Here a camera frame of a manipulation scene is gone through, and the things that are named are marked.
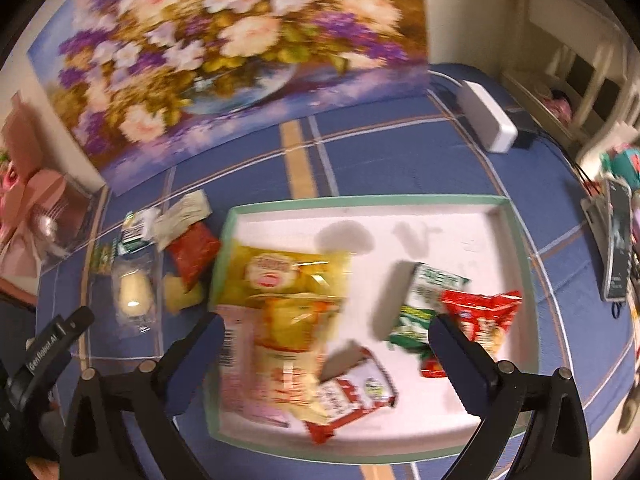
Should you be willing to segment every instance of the pink package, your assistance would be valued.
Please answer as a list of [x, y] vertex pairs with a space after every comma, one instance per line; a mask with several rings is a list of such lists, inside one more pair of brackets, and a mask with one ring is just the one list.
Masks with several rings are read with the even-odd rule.
[[216, 312], [225, 320], [225, 341], [220, 352], [220, 405], [226, 412], [272, 426], [289, 426], [287, 415], [252, 396], [253, 350], [257, 311], [222, 304]]

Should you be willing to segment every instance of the red snack package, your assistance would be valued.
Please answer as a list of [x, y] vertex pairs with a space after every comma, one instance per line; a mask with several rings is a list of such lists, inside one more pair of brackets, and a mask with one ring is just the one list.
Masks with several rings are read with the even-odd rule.
[[306, 422], [315, 444], [324, 444], [337, 428], [375, 412], [393, 407], [398, 394], [369, 349], [361, 348], [361, 359], [345, 373], [318, 387], [318, 398], [329, 415], [329, 423], [320, 426]]
[[[522, 295], [517, 290], [497, 296], [445, 290], [440, 295], [440, 301], [469, 341], [476, 341], [489, 355], [495, 357], [518, 307], [522, 304]], [[420, 372], [423, 377], [428, 378], [447, 376], [431, 349], [422, 354]]]
[[198, 278], [220, 250], [218, 240], [203, 222], [191, 224], [187, 231], [167, 246], [174, 258], [175, 267], [187, 291], [198, 282]]

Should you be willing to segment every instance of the table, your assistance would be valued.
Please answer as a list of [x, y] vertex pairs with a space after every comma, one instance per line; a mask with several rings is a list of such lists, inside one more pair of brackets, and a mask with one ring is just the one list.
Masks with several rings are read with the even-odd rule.
[[[505, 109], [526, 113], [475, 68], [444, 64], [433, 69], [479, 82]], [[207, 224], [218, 234], [229, 208], [247, 203], [361, 194], [498, 194], [511, 198], [522, 220], [536, 293], [540, 373], [559, 366], [574, 371], [590, 436], [595, 435], [632, 386], [635, 347], [628, 308], [614, 320], [609, 304], [600, 299], [602, 263], [580, 209], [584, 191], [548, 141], [537, 139], [530, 150], [513, 149], [506, 155], [485, 154], [453, 90], [452, 83], [434, 76], [425, 95], [290, 121], [194, 156], [121, 196], [103, 189], [88, 241], [40, 280], [38, 330], [55, 314], [66, 316], [80, 304], [91, 306], [96, 315], [58, 381], [56, 395], [63, 409], [82, 367], [109, 374], [159, 358], [203, 312], [204, 306], [179, 316], [164, 312], [157, 337], [118, 339], [110, 280], [90, 276], [88, 264], [94, 245], [112, 241], [130, 210], [151, 205], [167, 209], [185, 193], [203, 189], [213, 209]], [[165, 257], [161, 267], [160, 272], [172, 270], [170, 259]], [[431, 479], [440, 478], [455, 459], [327, 465], [250, 452], [209, 437], [200, 392], [176, 423], [213, 478]], [[140, 436], [133, 434], [132, 440]], [[520, 437], [511, 439], [496, 476], [507, 470], [519, 443]], [[161, 478], [148, 453], [141, 458], [150, 478]]]

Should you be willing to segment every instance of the yellow snack package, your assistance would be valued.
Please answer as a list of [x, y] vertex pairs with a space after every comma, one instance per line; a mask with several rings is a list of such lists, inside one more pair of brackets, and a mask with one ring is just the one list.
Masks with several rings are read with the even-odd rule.
[[299, 420], [327, 424], [318, 399], [326, 343], [337, 320], [337, 301], [313, 294], [261, 294], [255, 334], [255, 396]]
[[242, 246], [234, 242], [219, 304], [245, 305], [262, 293], [346, 296], [349, 267], [346, 251], [293, 253]]

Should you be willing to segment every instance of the white power bank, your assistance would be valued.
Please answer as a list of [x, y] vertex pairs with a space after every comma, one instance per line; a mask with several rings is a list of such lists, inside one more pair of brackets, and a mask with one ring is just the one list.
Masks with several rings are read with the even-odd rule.
[[491, 153], [509, 151], [518, 129], [482, 85], [463, 81], [458, 90], [458, 104], [485, 150]]

